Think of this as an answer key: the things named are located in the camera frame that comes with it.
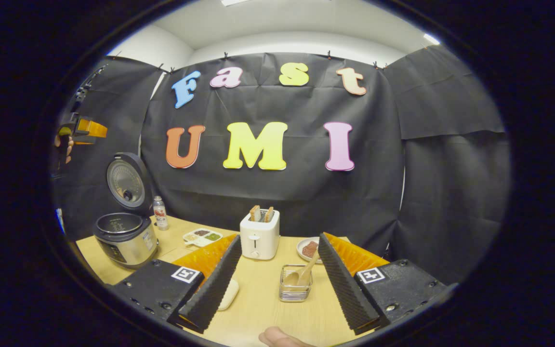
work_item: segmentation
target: bottle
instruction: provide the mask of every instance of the bottle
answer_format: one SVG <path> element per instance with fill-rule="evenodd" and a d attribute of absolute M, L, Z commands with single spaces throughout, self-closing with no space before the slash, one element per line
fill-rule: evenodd
<path fill-rule="evenodd" d="M 166 208 L 164 207 L 164 202 L 161 200 L 160 196 L 154 197 L 154 215 L 156 215 L 158 229 L 168 230 L 168 220 L 166 219 Z"/>

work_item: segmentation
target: colorful foam letter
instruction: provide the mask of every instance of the colorful foam letter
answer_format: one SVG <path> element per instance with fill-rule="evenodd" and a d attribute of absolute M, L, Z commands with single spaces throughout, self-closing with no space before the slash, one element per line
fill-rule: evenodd
<path fill-rule="evenodd" d="M 310 80 L 306 73 L 308 67 L 301 62 L 287 62 L 279 70 L 282 72 L 279 81 L 285 86 L 302 86 Z"/>
<path fill-rule="evenodd" d="M 331 171 L 351 171 L 355 163 L 350 160 L 348 153 L 348 133 L 353 127 L 348 123 L 330 121 L 323 125 L 329 132 L 330 158 L 324 164 L 327 170 Z"/>
<path fill-rule="evenodd" d="M 350 94 L 363 95 L 368 92 L 364 87 L 359 86 L 357 80 L 362 80 L 363 75 L 361 75 L 361 73 L 356 73 L 354 68 L 342 68 L 337 70 L 337 74 L 342 76 L 344 88 L 346 88 Z"/>
<path fill-rule="evenodd" d="M 243 162 L 239 158 L 239 150 L 247 167 L 256 164 L 260 152 L 263 158 L 258 162 L 258 167 L 263 170 L 284 170 L 286 162 L 282 160 L 282 139 L 288 125 L 280 121 L 272 121 L 264 126 L 258 138 L 254 138 L 247 123 L 231 123 L 227 127 L 231 132 L 231 144 L 228 148 L 228 158 L 224 160 L 227 169 L 240 169 Z"/>
<path fill-rule="evenodd" d="M 238 86 L 241 81 L 240 77 L 243 73 L 243 69 L 240 67 L 227 67 L 218 71 L 218 75 L 213 77 L 209 82 L 212 87 L 220 88 L 225 86 L 226 88 L 234 88 Z"/>
<path fill-rule="evenodd" d="M 191 167 L 198 158 L 198 148 L 200 147 L 200 134 L 205 131 L 203 125 L 193 125 L 187 132 L 190 133 L 190 149 L 187 156 L 179 156 L 179 139 L 185 130 L 183 128 L 172 128 L 166 132 L 168 141 L 166 144 L 166 161 L 168 165 L 176 169 L 186 169 Z"/>
<path fill-rule="evenodd" d="M 196 89 L 196 81 L 194 79 L 198 79 L 198 77 L 200 77 L 200 72 L 194 71 L 172 85 L 171 89 L 174 89 L 174 94 L 177 97 L 177 103 L 174 105 L 174 108 L 187 104 L 194 97 L 194 94 L 190 94 L 188 91 L 193 92 Z"/>

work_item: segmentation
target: white soap bar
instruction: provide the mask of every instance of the white soap bar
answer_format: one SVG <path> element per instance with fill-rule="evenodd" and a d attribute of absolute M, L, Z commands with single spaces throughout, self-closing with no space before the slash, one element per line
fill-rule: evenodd
<path fill-rule="evenodd" d="M 233 302 L 233 299 L 237 295 L 237 292 L 238 292 L 238 283 L 234 279 L 231 279 L 230 283 L 228 284 L 228 288 L 226 289 L 226 292 L 224 293 L 224 298 L 222 298 L 222 302 L 220 303 L 220 306 L 218 307 L 218 310 L 227 309 L 228 306 L 230 306 L 231 303 Z"/>

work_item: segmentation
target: black fabric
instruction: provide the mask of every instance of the black fabric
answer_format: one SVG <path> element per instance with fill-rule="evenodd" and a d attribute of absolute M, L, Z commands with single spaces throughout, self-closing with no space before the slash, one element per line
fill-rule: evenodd
<path fill-rule="evenodd" d="M 96 220 L 123 212 L 106 184 L 106 167 L 116 152 L 138 152 L 138 141 L 151 97 L 162 71 L 125 58 L 105 58 L 108 64 L 95 77 L 78 112 L 108 128 L 94 145 L 74 145 L 72 160 L 55 181 L 66 234 L 72 240 L 88 237 Z"/>
<path fill-rule="evenodd" d="M 443 46 L 429 46 L 384 69 L 403 139 L 504 132 L 493 99 L 472 70 Z"/>
<path fill-rule="evenodd" d="M 280 67 L 287 62 L 308 66 L 305 86 L 280 84 Z M 209 86 L 218 70 L 231 66 L 244 70 L 239 86 Z M 344 89 L 336 73 L 344 67 L 363 75 L 366 95 Z M 194 99 L 174 108 L 172 85 L 195 70 L 202 75 Z M 286 123 L 286 169 L 263 171 L 258 163 L 252 169 L 245 164 L 225 169 L 226 128 L 236 121 L 247 122 L 254 136 L 270 121 Z M 350 172 L 324 166 L 330 154 L 322 127 L 327 121 L 353 127 L 349 145 L 355 168 Z M 192 125 L 206 127 L 198 160 L 187 169 L 174 169 L 165 159 L 166 132 L 185 129 L 179 146 L 179 155 L 185 156 Z M 192 222 L 238 230 L 252 206 L 273 206 L 280 211 L 281 235 L 310 237 L 327 231 L 382 254 L 397 218 L 403 175 L 399 123 L 387 79 L 368 64 L 306 53 L 255 53 L 182 68 L 164 78 L 150 102 L 141 153 L 167 213 Z"/>
<path fill-rule="evenodd" d="M 503 133 L 476 132 L 405 143 L 394 257 L 443 283 L 463 281 L 500 230 L 511 187 L 509 142 Z"/>

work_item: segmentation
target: toaster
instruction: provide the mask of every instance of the toaster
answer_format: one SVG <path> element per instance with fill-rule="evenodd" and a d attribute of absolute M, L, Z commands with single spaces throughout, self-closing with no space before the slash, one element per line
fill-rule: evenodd
<path fill-rule="evenodd" d="M 267 210 L 261 209 L 260 213 L 264 220 Z M 269 222 L 253 222 L 250 217 L 248 213 L 239 224 L 242 255 L 251 259 L 272 259 L 279 244 L 279 211 L 273 211 Z"/>

